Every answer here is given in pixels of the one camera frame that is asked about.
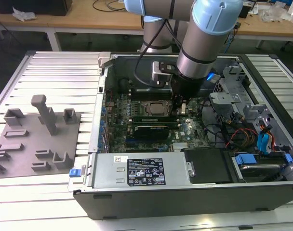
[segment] blue drive latch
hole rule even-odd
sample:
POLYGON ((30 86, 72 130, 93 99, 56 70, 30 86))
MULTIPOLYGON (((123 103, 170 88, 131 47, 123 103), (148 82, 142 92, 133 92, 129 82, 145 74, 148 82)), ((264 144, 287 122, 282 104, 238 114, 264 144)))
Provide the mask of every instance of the blue drive latch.
POLYGON ((238 165, 256 164, 254 154, 239 154, 235 157, 238 165))

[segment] small white sticker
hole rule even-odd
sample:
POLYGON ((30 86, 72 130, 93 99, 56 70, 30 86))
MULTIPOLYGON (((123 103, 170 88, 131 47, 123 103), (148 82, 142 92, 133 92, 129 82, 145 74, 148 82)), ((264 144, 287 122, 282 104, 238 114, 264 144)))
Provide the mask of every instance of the small white sticker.
POLYGON ((113 157, 113 162, 117 163, 127 163, 128 156, 127 155, 115 155, 113 157))
POLYGON ((153 181, 164 181, 165 178, 164 177, 155 177, 153 178, 153 181))

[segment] floor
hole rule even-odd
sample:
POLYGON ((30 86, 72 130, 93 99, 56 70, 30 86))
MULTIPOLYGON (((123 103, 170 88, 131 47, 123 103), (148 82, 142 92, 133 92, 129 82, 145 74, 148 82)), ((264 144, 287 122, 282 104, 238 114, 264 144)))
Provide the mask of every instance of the floor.
MULTIPOLYGON (((0 93, 18 67, 25 51, 51 51, 49 41, 41 32, 15 32, 14 36, 4 32, 4 40, 0 41, 0 93)), ((142 36, 97 35, 59 33, 60 43, 64 51, 118 51, 136 52, 142 44, 142 36)), ((276 54, 293 72, 293 44, 289 44, 285 52, 280 51, 284 44, 281 41, 266 41, 260 50, 256 49, 256 40, 233 41, 227 53, 232 54, 276 54)))

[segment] black cable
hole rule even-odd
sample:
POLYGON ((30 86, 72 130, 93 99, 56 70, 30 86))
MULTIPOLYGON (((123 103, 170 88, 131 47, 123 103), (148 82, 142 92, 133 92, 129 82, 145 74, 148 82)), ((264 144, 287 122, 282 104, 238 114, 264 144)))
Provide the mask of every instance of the black cable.
POLYGON ((106 4, 106 6, 110 9, 110 10, 112 10, 112 11, 114 11, 114 10, 118 10, 118 8, 114 8, 114 7, 112 7, 112 6, 110 6, 110 4, 113 4, 113 3, 115 3, 115 2, 117 2, 118 0, 113 0, 113 1, 111 1, 111 2, 109 2, 109 3, 107 3, 107 1, 105 1, 105 4, 106 4))
POLYGON ((145 22, 144 22, 143 16, 140 17, 140 22, 141 22, 142 29, 144 29, 145 28, 145 22))
POLYGON ((200 117, 201 119, 202 119, 202 111, 203 111, 203 107, 204 107, 205 103, 206 103, 208 100, 210 100, 209 97, 205 97, 205 99, 204 99, 204 101, 203 101, 203 103, 202 103, 202 106, 201 106, 200 109, 199 109, 198 117, 200 117))
POLYGON ((216 146, 216 143, 217 143, 217 137, 218 137, 218 133, 221 133, 221 131, 217 131, 217 132, 212 132, 211 130, 209 130, 207 127, 208 126, 210 126, 210 125, 214 125, 214 126, 216 126, 216 127, 218 127, 218 128, 221 128, 221 125, 220 124, 208 124, 208 125, 205 125, 204 126, 204 129, 205 130, 207 130, 209 133, 211 133, 211 134, 213 134, 214 136, 215 136, 215 145, 214 145, 214 147, 216 146))
POLYGON ((150 43, 146 46, 146 48, 144 49, 144 51, 140 54, 138 60, 137 60, 137 63, 136 63, 136 66, 135 66, 135 69, 133 71, 133 76, 140 82, 140 83, 143 83, 144 85, 147 85, 148 87, 151 87, 151 88, 164 88, 166 86, 166 83, 164 82, 164 84, 162 86, 153 86, 149 83, 146 83, 144 82, 142 79, 140 79, 137 75, 137 68, 138 68, 138 65, 140 63, 140 60, 142 59, 142 57, 145 55, 145 53, 147 52, 147 50, 150 48, 150 46, 152 45, 152 43, 154 42, 154 40, 157 38, 157 36, 160 34, 161 30, 163 29, 163 27, 165 26, 167 22, 167 19, 165 19, 160 28, 158 29, 158 31, 156 32, 156 34, 154 35, 154 37, 152 38, 152 40, 150 41, 150 43))
POLYGON ((216 132, 216 136, 215 136, 215 140, 214 140, 214 147, 216 147, 217 145, 217 134, 220 133, 221 131, 216 132))
POLYGON ((95 2, 93 2, 93 8, 98 10, 98 11, 101 11, 101 12, 115 12, 115 11, 122 11, 122 10, 125 10, 126 8, 120 8, 120 9, 117 9, 117 10, 111 10, 111 11, 106 11, 106 10, 101 10, 101 9, 98 9, 95 7, 95 3, 97 3, 99 0, 96 0, 95 2))
POLYGON ((25 47, 24 47, 24 45, 22 45, 22 43, 12 34, 12 32, 10 32, 7 28, 6 28, 6 26, 4 26, 4 24, 0 21, 0 25, 20 44, 20 46, 22 46, 23 47, 23 49, 24 50, 26 50, 25 49, 25 47))
POLYGON ((224 46, 227 45, 227 42, 228 42, 229 37, 230 37, 230 33, 228 34, 228 36, 227 36, 227 38, 226 38, 226 40, 224 42, 224 46))
POLYGON ((173 30, 172 30, 172 27, 171 27, 171 25, 170 25, 170 23, 169 23, 168 20, 167 20, 166 27, 167 27, 168 31, 170 32, 170 34, 172 35, 172 37, 173 37, 173 39, 174 39, 174 41, 175 41, 177 47, 178 47, 179 49, 181 49, 181 48, 182 48, 182 44, 181 44, 181 42, 177 39, 176 35, 174 34, 174 32, 173 32, 173 30))
MULTIPOLYGON (((207 126, 205 126, 204 123, 203 123, 203 121, 201 120, 201 125, 202 125, 202 127, 203 127, 203 129, 204 129, 205 131, 208 131, 209 133, 215 135, 216 137, 220 138, 224 143, 226 143, 226 139, 225 139, 223 136, 219 136, 218 134, 216 134, 215 132, 213 132, 213 131, 211 131, 211 130, 209 130, 209 129, 207 128, 207 126, 209 126, 209 125, 216 125, 216 126, 218 126, 219 124, 208 124, 207 126)), ((239 147, 239 148, 242 147, 241 145, 239 145, 239 144, 237 144, 237 143, 234 143, 233 141, 229 141, 229 143, 230 143, 230 144, 233 144, 233 145, 235 145, 236 147, 239 147)))
POLYGON ((234 41, 234 37, 237 35, 238 30, 239 30, 238 28, 237 28, 237 29, 233 29, 233 36, 232 36, 232 38, 228 41, 227 47, 226 47, 226 49, 225 49, 225 51, 224 51, 224 54, 228 51, 228 49, 230 48, 231 44, 233 43, 233 41, 234 41))

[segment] power supply label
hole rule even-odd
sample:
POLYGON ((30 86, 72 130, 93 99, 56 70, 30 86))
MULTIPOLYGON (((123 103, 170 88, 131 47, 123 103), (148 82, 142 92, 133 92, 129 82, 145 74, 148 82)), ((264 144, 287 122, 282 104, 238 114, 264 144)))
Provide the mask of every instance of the power supply label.
POLYGON ((129 186, 165 185, 165 172, 162 158, 128 159, 127 184, 129 186))

